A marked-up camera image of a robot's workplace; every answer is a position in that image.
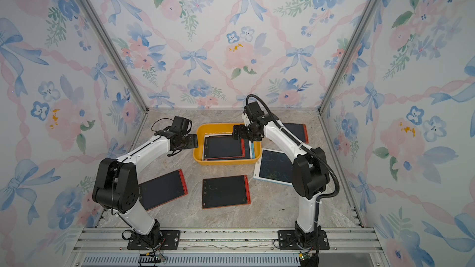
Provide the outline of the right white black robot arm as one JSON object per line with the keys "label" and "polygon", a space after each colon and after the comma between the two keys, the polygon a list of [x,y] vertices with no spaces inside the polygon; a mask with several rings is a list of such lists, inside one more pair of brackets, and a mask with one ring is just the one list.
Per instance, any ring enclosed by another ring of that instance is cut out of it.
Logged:
{"label": "right white black robot arm", "polygon": [[317,249],[319,238],[320,197],[330,182],[330,168],[320,148],[311,148],[299,140],[269,110],[257,101],[247,102],[242,114],[243,124],[233,126],[233,138],[260,142],[272,141],[293,165],[291,183],[299,195],[298,218],[295,222],[294,243],[303,250]]}

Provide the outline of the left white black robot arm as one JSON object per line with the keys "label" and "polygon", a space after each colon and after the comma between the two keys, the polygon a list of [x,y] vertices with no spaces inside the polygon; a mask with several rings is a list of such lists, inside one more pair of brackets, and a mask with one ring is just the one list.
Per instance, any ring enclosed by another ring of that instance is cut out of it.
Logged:
{"label": "left white black robot arm", "polygon": [[96,174],[92,199],[118,216],[141,238],[160,236],[160,224],[151,217],[139,201],[138,175],[157,158],[174,156],[182,150],[199,146],[191,134],[192,121],[176,116],[171,125],[155,131],[153,136],[131,152],[119,158],[105,158]]}

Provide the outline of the white blue writing tablet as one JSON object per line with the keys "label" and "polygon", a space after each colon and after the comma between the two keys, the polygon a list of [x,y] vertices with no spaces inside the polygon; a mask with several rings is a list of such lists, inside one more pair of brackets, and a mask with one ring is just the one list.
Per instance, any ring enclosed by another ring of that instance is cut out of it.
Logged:
{"label": "white blue writing tablet", "polygon": [[254,179],[292,186],[293,162],[281,151],[263,149],[254,168]]}
{"label": "white blue writing tablet", "polygon": [[254,148],[254,143],[245,140],[244,141],[244,159],[255,159],[256,154],[255,154],[255,148]]}

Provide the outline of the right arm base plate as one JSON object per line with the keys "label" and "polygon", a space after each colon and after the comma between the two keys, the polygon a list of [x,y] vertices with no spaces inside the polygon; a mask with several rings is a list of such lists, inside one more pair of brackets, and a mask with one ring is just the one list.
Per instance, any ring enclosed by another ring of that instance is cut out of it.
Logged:
{"label": "right arm base plate", "polygon": [[311,233],[300,233],[297,230],[279,230],[277,231],[280,250],[330,250],[327,234],[321,228]]}

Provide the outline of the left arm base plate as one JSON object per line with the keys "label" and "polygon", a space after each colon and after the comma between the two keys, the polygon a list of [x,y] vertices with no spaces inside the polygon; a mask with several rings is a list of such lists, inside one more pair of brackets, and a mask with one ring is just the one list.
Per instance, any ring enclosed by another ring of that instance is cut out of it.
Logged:
{"label": "left arm base plate", "polygon": [[131,232],[130,236],[126,238],[125,232],[123,232],[122,238],[128,241],[128,250],[177,250],[181,235],[180,230],[172,229],[152,231],[148,235]]}

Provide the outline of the yellow plastic storage box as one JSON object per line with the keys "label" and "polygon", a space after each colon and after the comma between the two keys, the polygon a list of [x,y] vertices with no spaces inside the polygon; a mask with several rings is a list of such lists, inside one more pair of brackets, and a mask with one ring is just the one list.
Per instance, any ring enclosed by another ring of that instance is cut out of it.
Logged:
{"label": "yellow plastic storage box", "polygon": [[253,142],[255,148],[255,159],[224,159],[224,160],[204,160],[204,139],[209,135],[231,135],[233,131],[233,126],[237,122],[232,123],[212,123],[212,124],[203,124],[198,127],[196,134],[199,142],[199,147],[193,151],[194,160],[200,165],[204,166],[216,166],[216,165],[238,165],[238,164],[255,164],[258,162],[262,156],[262,144],[260,142]]}

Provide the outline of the red writing tablet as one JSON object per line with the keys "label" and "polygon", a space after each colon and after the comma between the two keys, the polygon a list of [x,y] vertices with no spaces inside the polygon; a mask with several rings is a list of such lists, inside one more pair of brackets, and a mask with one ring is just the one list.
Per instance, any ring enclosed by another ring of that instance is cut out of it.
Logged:
{"label": "red writing tablet", "polygon": [[202,209],[250,204],[251,194],[247,175],[202,181]]}
{"label": "red writing tablet", "polygon": [[224,160],[245,157],[243,140],[234,139],[232,135],[211,135],[204,139],[204,160]]}
{"label": "red writing tablet", "polygon": [[283,124],[293,135],[304,143],[309,143],[308,131],[305,124],[284,123]]}
{"label": "red writing tablet", "polygon": [[169,203],[188,194],[181,169],[148,180],[139,185],[140,201],[146,211]]}

